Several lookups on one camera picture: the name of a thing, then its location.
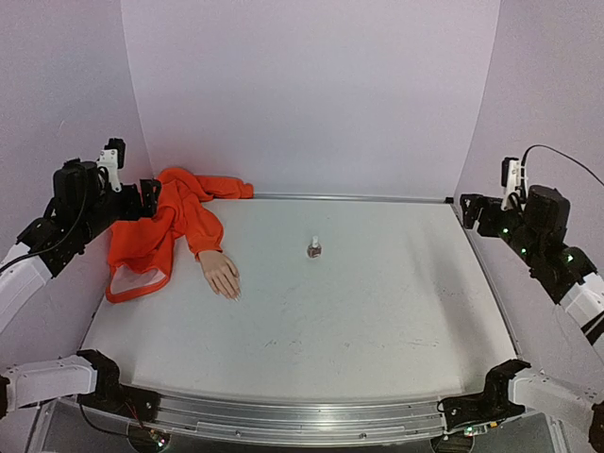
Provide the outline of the nail polish bottle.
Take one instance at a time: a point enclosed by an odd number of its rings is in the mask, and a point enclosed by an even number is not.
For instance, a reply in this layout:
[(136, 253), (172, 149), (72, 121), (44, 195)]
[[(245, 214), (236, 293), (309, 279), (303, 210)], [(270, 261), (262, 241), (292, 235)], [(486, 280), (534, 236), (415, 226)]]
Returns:
[(322, 245), (318, 236), (313, 236), (310, 240), (310, 244), (307, 248), (307, 255), (310, 259), (316, 259), (321, 256)]

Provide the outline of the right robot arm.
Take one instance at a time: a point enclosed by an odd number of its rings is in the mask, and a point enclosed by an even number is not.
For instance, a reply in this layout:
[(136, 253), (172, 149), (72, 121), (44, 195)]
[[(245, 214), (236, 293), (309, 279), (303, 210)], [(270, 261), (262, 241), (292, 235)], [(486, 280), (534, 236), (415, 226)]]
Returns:
[[(464, 194), (460, 204), (463, 227), (501, 239), (601, 355), (603, 277), (581, 249), (564, 242), (569, 201), (555, 189), (533, 185), (525, 195), (511, 193), (504, 199)], [(480, 392), (446, 397), (437, 408), (447, 433), (471, 437), (482, 427), (535, 410), (584, 432), (594, 451), (603, 449), (602, 398), (519, 359), (493, 367)]]

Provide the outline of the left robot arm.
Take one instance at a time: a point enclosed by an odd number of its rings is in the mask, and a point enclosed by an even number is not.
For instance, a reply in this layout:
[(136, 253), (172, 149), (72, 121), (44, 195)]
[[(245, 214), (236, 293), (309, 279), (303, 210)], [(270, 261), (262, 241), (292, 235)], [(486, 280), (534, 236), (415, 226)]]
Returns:
[[(53, 175), (53, 196), (42, 217), (17, 237), (1, 262), (1, 326), (117, 221), (152, 217), (161, 184), (143, 179), (124, 185), (118, 165), (72, 159)], [(101, 411), (153, 418), (159, 396), (120, 381), (119, 366), (101, 352), (80, 350), (65, 359), (10, 367), (1, 375), (1, 414), (75, 396)]]

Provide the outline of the orange hoodie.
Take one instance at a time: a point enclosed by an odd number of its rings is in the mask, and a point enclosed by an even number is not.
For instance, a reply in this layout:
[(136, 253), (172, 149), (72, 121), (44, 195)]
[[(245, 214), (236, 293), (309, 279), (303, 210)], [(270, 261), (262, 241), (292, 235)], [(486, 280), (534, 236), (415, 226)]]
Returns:
[(220, 252), (224, 228), (204, 205), (218, 199), (250, 199), (254, 186), (235, 177), (195, 175), (182, 168), (159, 174), (158, 211), (151, 218), (118, 221), (110, 229), (112, 304), (131, 301), (164, 288), (174, 267), (175, 243), (184, 237), (196, 260), (203, 252)]

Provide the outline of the mannequin hand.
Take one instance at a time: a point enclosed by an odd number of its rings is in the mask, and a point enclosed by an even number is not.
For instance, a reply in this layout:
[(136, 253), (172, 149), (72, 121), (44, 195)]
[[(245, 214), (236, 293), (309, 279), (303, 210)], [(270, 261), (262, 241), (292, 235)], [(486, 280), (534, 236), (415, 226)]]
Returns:
[(215, 294), (227, 299), (240, 297), (240, 274), (230, 258), (215, 250), (200, 252), (197, 258), (202, 273)]

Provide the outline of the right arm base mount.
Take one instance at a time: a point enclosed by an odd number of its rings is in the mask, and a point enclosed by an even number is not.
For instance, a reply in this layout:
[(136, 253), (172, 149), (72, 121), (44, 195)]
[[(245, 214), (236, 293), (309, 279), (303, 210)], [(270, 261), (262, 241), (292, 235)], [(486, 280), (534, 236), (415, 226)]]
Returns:
[(522, 415), (526, 407), (511, 401), (509, 384), (508, 377), (487, 377), (479, 393), (440, 400), (437, 408), (445, 417), (446, 430), (452, 432)]

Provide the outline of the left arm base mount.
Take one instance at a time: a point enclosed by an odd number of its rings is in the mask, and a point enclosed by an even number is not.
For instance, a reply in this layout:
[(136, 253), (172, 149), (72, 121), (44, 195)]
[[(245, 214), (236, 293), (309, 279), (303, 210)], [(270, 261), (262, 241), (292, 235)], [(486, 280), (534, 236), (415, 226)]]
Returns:
[(140, 387), (125, 385), (118, 370), (97, 371), (96, 384), (89, 394), (79, 394), (76, 401), (90, 409), (129, 417), (138, 423), (156, 420), (160, 395)]

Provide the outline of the aluminium front rail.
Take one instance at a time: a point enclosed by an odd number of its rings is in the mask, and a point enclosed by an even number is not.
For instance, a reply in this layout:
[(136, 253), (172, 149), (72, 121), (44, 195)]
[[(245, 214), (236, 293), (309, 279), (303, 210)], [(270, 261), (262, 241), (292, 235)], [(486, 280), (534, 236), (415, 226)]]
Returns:
[(534, 410), (454, 422), (434, 401), (293, 403), (131, 388), (124, 406), (66, 397), (39, 410), (29, 452), (567, 452), (560, 422)]

